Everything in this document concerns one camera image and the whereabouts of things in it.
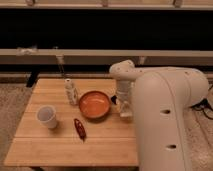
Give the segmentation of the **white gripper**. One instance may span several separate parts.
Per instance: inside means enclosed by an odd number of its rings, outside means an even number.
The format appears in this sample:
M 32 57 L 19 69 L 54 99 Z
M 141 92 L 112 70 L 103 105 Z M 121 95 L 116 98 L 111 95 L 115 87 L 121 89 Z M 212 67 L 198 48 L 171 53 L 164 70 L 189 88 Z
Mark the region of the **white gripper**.
M 131 94 L 131 82 L 125 80 L 116 81 L 116 96 L 120 101 L 120 114 L 121 115 L 131 115 L 131 108 L 129 104 Z

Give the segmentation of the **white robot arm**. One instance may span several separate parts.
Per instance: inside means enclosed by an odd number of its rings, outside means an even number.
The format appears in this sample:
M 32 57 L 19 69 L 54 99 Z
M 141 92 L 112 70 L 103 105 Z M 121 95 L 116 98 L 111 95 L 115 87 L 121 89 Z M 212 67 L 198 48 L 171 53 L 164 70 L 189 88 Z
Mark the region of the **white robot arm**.
M 193 171 L 183 111 L 206 98 L 209 82 L 198 69 L 113 64 L 119 101 L 130 102 L 139 171 Z

